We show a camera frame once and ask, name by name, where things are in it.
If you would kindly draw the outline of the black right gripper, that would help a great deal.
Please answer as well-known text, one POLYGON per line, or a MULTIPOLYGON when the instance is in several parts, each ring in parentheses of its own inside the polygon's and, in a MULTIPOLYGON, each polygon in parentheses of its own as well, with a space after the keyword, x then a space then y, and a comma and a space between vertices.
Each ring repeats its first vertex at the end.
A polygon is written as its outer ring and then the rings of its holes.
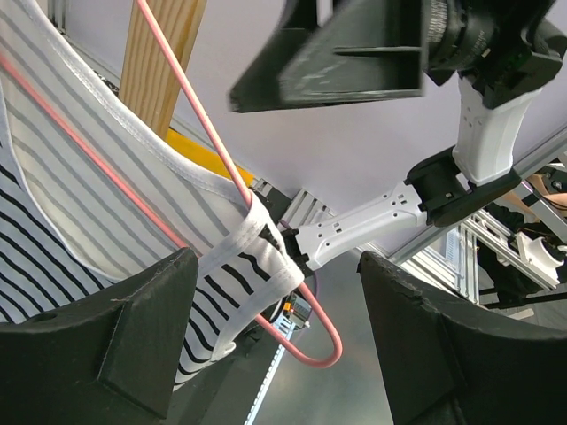
POLYGON ((546 19, 552 1, 430 1, 426 73, 454 73, 495 109, 543 88, 563 65, 566 34, 546 19))

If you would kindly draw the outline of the striped white tank top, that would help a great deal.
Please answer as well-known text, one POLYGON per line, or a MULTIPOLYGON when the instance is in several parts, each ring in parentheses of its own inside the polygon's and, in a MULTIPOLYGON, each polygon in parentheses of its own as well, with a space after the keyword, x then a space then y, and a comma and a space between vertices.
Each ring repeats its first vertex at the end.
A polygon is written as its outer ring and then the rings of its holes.
POLYGON ((21 323, 188 245, 197 288, 182 386, 303 274, 259 200, 132 113, 33 1, 1 4, 1 319, 21 323))

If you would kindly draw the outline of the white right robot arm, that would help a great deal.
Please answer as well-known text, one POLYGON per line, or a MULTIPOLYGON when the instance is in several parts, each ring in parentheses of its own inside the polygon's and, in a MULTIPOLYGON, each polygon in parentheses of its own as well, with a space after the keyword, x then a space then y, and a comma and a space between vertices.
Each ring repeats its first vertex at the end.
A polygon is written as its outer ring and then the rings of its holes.
POLYGON ((560 72, 565 34, 549 1, 337 1, 324 24, 313 1, 288 1, 229 93, 233 112, 419 97, 423 79, 456 77, 456 145, 415 165, 381 197, 283 232, 312 273, 383 233, 446 228, 521 181, 513 148, 531 101, 560 72))

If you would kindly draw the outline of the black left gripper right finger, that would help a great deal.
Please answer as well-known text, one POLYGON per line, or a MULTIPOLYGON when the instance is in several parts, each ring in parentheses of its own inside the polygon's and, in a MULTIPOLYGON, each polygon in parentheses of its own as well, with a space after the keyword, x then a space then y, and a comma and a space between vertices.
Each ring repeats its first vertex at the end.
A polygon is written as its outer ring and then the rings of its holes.
POLYGON ((454 297, 373 252, 358 271, 396 424, 564 424, 566 334, 454 297))

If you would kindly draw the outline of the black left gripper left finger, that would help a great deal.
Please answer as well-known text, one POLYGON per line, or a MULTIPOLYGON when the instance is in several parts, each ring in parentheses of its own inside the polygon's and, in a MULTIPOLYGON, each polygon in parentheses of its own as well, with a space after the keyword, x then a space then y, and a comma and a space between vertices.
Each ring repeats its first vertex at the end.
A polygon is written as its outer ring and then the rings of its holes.
POLYGON ((163 421, 197 276, 185 248, 96 294, 4 324, 2 423, 163 421))

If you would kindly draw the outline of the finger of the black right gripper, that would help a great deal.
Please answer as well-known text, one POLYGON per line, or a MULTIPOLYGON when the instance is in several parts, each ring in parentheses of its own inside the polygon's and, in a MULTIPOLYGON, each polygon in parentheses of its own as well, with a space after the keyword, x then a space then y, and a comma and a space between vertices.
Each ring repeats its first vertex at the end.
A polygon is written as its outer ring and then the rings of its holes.
POLYGON ((287 1, 275 30, 229 92, 233 112, 358 104, 423 94, 425 1, 287 1))

